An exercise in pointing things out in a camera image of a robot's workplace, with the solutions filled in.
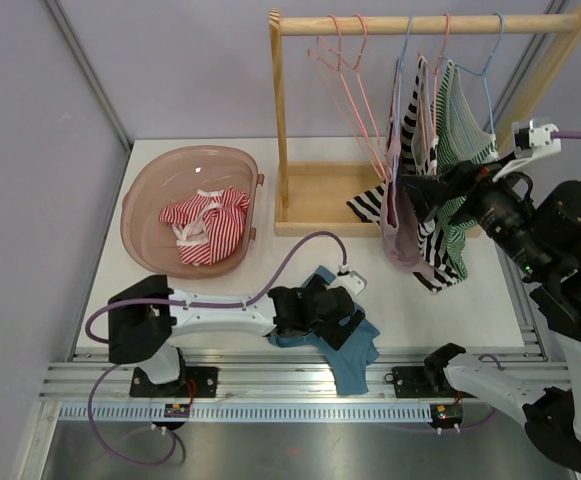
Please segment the light blue wire hanger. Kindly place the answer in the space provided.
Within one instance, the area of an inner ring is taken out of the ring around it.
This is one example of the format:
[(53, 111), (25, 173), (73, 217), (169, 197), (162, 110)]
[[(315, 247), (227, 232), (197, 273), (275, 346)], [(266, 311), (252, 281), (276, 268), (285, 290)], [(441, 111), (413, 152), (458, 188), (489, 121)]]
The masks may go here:
[(386, 134), (386, 153), (385, 157), (390, 167), (390, 174), (387, 177), (390, 183), (395, 183), (398, 175), (398, 160), (400, 155), (400, 140), (398, 134), (401, 125), (401, 92), (402, 92), (402, 77), (404, 70), (404, 62), (407, 55), (409, 39), (411, 35), (411, 28), (413, 17), (410, 16), (407, 22), (406, 33), (404, 34), (403, 46), (399, 54), (394, 71), (394, 82), (391, 96), (391, 104), (389, 111), (388, 130)]

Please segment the mauve tank top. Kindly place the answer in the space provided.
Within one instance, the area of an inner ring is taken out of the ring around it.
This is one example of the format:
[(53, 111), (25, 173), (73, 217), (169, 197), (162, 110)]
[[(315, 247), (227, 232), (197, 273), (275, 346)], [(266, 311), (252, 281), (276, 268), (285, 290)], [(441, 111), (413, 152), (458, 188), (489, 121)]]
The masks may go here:
[(397, 268), (414, 272), (422, 261), (416, 240), (417, 220), (400, 178), (400, 100), (402, 60), (397, 59), (386, 134), (385, 159), (391, 172), (384, 182), (380, 230), (382, 246), (389, 261)]

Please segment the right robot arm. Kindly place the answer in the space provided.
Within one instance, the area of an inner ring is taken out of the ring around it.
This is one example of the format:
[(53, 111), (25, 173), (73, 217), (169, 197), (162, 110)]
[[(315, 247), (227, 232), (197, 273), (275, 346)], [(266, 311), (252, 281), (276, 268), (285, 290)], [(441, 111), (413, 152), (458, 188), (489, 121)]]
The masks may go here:
[(458, 223), (475, 221), (533, 285), (567, 363), (570, 386), (527, 387), (521, 380), (449, 343), (424, 362), (424, 384), (436, 396), (471, 395), (516, 421), (549, 460), (581, 475), (581, 181), (557, 185), (539, 205), (514, 191), (525, 181), (497, 163), (467, 164), (443, 176), (405, 175), (416, 216), (428, 220), (454, 199)]

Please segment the pink wire hanger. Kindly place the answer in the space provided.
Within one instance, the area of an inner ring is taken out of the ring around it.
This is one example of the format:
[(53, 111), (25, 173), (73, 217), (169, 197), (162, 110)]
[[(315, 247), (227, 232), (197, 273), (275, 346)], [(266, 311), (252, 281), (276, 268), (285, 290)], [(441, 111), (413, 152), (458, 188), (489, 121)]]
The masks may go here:
[(429, 172), (432, 175), (437, 174), (437, 160), (436, 160), (436, 148), (438, 144), (438, 135), (437, 135), (437, 92), (438, 92), (438, 84), (439, 84), (439, 76), (440, 70), (443, 63), (443, 59), (445, 56), (445, 50), (448, 45), (449, 36), (450, 36), (450, 23), (451, 23), (451, 16), (449, 13), (444, 14), (445, 18), (445, 33), (443, 38), (443, 43), (441, 45), (440, 52), (437, 56), (436, 62), (434, 64), (434, 68), (432, 69), (433, 75), (433, 87), (432, 92), (429, 95), (430, 106), (427, 108), (426, 112), (429, 114), (429, 121), (425, 124), (426, 127), (429, 127), (426, 133), (426, 152), (429, 154)]
[[(333, 22), (332, 17), (335, 17), (338, 20), (340, 28), (342, 30), (340, 20), (336, 16), (330, 15), (329, 18), (332, 20), (332, 22)], [(340, 117), (347, 125), (350, 133), (352, 134), (359, 149), (361, 150), (361, 153), (364, 155), (365, 159), (370, 164), (371, 159), (370, 151), (366, 146), (366, 142), (363, 139), (361, 131), (357, 125), (357, 121), (354, 118), (352, 109), (347, 99), (347, 95), (344, 92), (344, 88), (341, 83), (340, 75), (337, 72), (338, 51), (339, 51), (338, 34), (336, 46), (330, 45), (323, 36), (317, 36), (314, 46), (307, 50), (307, 55), (308, 59), (310, 60), (310, 63), (313, 66), (315, 73), (317, 74), (317, 77), (319, 78), (321, 84), (328, 93), (330, 100), (336, 107)], [(368, 120), (367, 117), (365, 106), (363, 104), (363, 99), (361, 98), (361, 93), (359, 92), (359, 88), (357, 85), (356, 77), (354, 73), (346, 67), (343, 68), (343, 74), (345, 76), (345, 79), (347, 80), (347, 84), (354, 97), (355, 103), (357, 104), (358, 110), (361, 113), (362, 119), (364, 120), (365, 125), (368, 127), (370, 138), (371, 140), (373, 140), (374, 133), (372, 131), (370, 121)]]
[[(338, 34), (338, 54), (337, 54), (337, 72), (340, 75), (341, 83), (344, 88), (344, 92), (347, 95), (347, 99), (349, 101), (349, 105), (352, 109), (352, 113), (354, 118), (357, 121), (357, 125), (361, 131), (362, 137), (366, 142), (366, 146), (368, 147), (371, 159), (370, 164), (373, 167), (375, 173), (379, 177), (381, 181), (386, 181), (391, 173), (391, 167), (387, 164), (385, 160), (385, 149), (381, 145), (381, 135), (379, 134), (379, 129), (377, 122), (375, 120), (375, 116), (373, 114), (372, 108), (370, 106), (370, 102), (368, 99), (368, 95), (366, 93), (365, 85), (361, 75), (361, 63), (363, 59), (363, 55), (365, 52), (365, 48), (367, 45), (368, 39), (368, 27), (365, 18), (360, 14), (354, 14), (354, 18), (359, 21), (362, 31), (362, 43), (357, 53), (356, 60), (354, 63), (350, 63), (343, 57), (343, 33), (340, 28), (340, 24), (335, 17), (332, 17), (333, 22), (335, 23), (335, 27), (337, 29)], [(372, 127), (372, 131), (374, 133), (374, 139), (371, 140), (370, 133), (368, 127), (365, 125), (364, 120), (362, 119), (361, 113), (358, 110), (357, 104), (355, 103), (354, 97), (349, 89), (347, 84), (347, 80), (343, 74), (343, 68), (346, 67), (351, 70), (357, 81), (357, 85), (359, 88), (359, 92), (361, 93), (361, 98), (363, 99), (363, 104), (365, 106), (365, 110), (367, 113), (368, 120), (370, 121), (370, 125)]]

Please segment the red white striped tank top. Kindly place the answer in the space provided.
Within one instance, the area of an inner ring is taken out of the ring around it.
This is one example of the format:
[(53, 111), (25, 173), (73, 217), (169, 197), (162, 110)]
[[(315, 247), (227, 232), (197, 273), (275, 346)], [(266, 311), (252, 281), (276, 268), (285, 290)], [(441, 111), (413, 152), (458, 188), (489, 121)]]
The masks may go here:
[(245, 231), (250, 196), (228, 187), (198, 189), (184, 200), (165, 206), (159, 221), (169, 225), (184, 265), (209, 266), (229, 257)]

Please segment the green white striped tank top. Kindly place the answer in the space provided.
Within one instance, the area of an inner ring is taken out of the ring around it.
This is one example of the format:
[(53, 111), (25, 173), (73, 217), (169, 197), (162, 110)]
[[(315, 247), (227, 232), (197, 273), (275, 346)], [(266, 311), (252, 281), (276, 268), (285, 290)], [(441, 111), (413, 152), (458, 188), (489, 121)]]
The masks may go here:
[[(476, 122), (461, 87), (460, 70), (452, 60), (446, 64), (436, 95), (436, 105), (436, 131), (439, 138), (437, 166), (440, 174), (464, 161), (479, 165), (498, 159), (496, 136), (484, 131)], [(474, 221), (458, 225), (450, 222), (464, 201), (464, 197), (451, 199), (437, 214), (445, 262), (452, 273), (458, 276), (459, 282), (468, 277), (462, 258), (466, 231), (476, 225)]]

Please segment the black white striped tank top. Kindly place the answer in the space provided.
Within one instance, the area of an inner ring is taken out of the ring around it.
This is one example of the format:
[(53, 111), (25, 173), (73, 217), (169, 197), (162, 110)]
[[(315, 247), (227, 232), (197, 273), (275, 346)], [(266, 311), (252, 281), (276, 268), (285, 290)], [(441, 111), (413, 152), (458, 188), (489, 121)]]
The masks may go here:
[[(417, 73), (414, 78), (413, 93), (405, 111), (400, 128), (401, 154), (400, 178), (403, 175), (432, 175), (429, 172), (429, 154), (426, 152), (426, 133), (429, 121), (426, 112), (430, 106), (429, 77), (431, 69), (427, 59), (418, 57)], [(380, 230), (381, 202), (384, 182), (366, 190), (346, 202), (352, 212), (364, 223), (374, 223)], [(416, 226), (416, 240), (422, 257), (414, 272), (410, 272), (430, 293), (436, 294), (459, 284), (445, 262), (442, 252), (442, 234), (437, 218)]]

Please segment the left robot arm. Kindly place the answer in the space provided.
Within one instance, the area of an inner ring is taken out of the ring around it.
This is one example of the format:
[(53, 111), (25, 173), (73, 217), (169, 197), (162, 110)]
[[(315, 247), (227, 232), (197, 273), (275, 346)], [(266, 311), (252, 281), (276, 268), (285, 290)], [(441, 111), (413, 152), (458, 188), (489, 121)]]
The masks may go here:
[(329, 279), (315, 273), (300, 287), (270, 287), (252, 297), (210, 296), (176, 290), (151, 275), (108, 302), (108, 354), (114, 364), (137, 364), (165, 398), (185, 388), (182, 353), (172, 337), (244, 333), (296, 339), (313, 335), (338, 351), (365, 319), (356, 296), (366, 280), (356, 272)]

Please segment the teal tank top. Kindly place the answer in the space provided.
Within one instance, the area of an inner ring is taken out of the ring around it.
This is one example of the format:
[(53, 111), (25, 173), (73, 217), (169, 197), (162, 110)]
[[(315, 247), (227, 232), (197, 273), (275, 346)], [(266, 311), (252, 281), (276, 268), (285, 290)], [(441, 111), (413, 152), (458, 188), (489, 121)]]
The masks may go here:
[[(322, 275), (329, 282), (328, 288), (338, 287), (335, 284), (334, 274), (329, 270), (320, 267), (313, 274)], [(358, 310), (363, 310), (356, 302), (355, 305)], [(365, 313), (365, 319), (338, 351), (332, 349), (323, 339), (314, 334), (283, 338), (275, 336), (272, 331), (268, 335), (268, 341), (271, 345), (279, 348), (310, 346), (318, 350), (330, 366), (337, 393), (341, 396), (349, 396), (368, 392), (366, 370), (379, 357), (378, 350), (374, 345), (374, 340), (379, 335), (379, 330), (367, 320)]]

